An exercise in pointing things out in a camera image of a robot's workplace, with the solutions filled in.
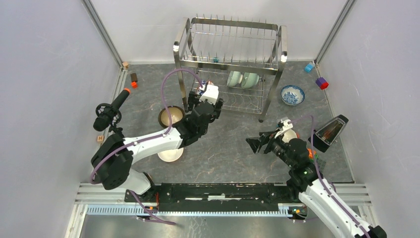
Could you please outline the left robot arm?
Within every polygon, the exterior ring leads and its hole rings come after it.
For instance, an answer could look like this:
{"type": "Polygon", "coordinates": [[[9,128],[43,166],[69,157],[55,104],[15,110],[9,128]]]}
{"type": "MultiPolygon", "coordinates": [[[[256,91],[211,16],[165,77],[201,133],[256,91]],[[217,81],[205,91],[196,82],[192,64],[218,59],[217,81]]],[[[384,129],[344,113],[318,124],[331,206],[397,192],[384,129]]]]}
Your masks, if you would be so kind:
{"type": "Polygon", "coordinates": [[[209,124],[220,116],[224,101],[216,87],[201,95],[191,93],[190,97],[191,112],[165,130],[131,138],[117,133],[108,137],[91,159],[90,183],[100,183],[106,190],[121,187],[136,193],[144,202],[152,201],[156,195],[152,180],[131,166],[145,157],[197,142],[207,133],[209,124]]]}

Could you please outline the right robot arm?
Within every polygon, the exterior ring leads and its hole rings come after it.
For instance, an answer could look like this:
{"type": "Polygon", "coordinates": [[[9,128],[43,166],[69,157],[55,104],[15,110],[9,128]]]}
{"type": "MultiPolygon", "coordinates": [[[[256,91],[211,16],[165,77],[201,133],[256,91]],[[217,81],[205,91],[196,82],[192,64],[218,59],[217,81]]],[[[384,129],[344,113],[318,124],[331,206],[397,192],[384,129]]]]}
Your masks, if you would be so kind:
{"type": "Polygon", "coordinates": [[[338,196],[333,187],[317,170],[309,158],[307,143],[299,138],[287,142],[277,131],[259,133],[258,137],[246,138],[256,154],[263,150],[273,153],[289,168],[286,196],[292,202],[301,201],[329,228],[337,238],[385,238],[381,226],[373,226],[363,220],[338,196]]]}

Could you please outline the stainless steel dish rack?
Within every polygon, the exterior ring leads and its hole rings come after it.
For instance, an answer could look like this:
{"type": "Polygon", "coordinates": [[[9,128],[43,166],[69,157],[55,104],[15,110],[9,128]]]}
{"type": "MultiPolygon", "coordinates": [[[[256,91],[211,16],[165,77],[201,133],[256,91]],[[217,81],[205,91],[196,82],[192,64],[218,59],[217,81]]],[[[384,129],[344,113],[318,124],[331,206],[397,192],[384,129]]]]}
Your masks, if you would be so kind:
{"type": "Polygon", "coordinates": [[[183,18],[173,44],[183,105],[198,88],[197,83],[185,84],[183,72],[190,68],[219,87],[225,110],[258,114],[263,122],[288,61],[287,41],[285,25],[218,16],[183,18]],[[228,87],[230,71],[241,72],[242,79],[246,72],[256,73],[260,79],[249,89],[241,88],[241,82],[228,87]]]}

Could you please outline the teal glazed bowl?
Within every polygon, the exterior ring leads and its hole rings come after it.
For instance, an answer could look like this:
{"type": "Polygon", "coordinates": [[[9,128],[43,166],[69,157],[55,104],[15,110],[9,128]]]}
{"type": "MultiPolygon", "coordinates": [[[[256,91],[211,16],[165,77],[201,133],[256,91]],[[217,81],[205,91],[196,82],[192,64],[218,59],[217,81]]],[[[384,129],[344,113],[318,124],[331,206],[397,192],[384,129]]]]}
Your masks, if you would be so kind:
{"type": "Polygon", "coordinates": [[[282,135],[282,141],[284,143],[289,143],[290,140],[292,139],[299,139],[299,134],[296,133],[294,130],[290,129],[287,130],[286,132],[284,132],[284,134],[282,135]]]}

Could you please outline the blue white floral bowl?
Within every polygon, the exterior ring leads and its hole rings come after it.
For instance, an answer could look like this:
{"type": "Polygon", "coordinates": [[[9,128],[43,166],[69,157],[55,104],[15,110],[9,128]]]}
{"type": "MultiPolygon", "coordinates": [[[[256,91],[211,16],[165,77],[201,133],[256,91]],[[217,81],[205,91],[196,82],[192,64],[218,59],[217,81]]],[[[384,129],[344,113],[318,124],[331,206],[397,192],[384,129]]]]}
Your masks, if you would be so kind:
{"type": "Polygon", "coordinates": [[[280,97],[285,104],[296,106],[305,100],[305,93],[296,85],[287,85],[281,89],[280,97]]]}

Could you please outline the black patterned bowl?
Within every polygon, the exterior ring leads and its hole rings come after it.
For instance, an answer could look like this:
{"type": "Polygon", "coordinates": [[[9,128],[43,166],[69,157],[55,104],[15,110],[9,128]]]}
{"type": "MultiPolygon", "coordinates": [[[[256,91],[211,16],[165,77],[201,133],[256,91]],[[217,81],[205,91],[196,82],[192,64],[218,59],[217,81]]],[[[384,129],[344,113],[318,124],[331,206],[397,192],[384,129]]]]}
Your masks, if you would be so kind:
{"type": "Polygon", "coordinates": [[[158,122],[163,128],[167,128],[169,126],[170,120],[173,124],[175,124],[185,117],[185,112],[181,107],[168,106],[168,111],[169,112],[163,108],[158,115],[158,122]]]}

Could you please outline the orange bowl white inside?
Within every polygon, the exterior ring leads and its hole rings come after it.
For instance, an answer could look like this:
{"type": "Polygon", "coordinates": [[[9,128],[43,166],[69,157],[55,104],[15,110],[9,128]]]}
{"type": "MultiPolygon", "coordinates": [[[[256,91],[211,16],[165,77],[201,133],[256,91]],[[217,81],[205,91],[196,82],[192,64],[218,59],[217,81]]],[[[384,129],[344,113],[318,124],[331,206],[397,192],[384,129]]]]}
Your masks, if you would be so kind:
{"type": "Polygon", "coordinates": [[[171,150],[159,152],[157,155],[162,161],[171,163],[178,160],[182,156],[183,152],[184,152],[184,148],[171,149],[171,150]]]}

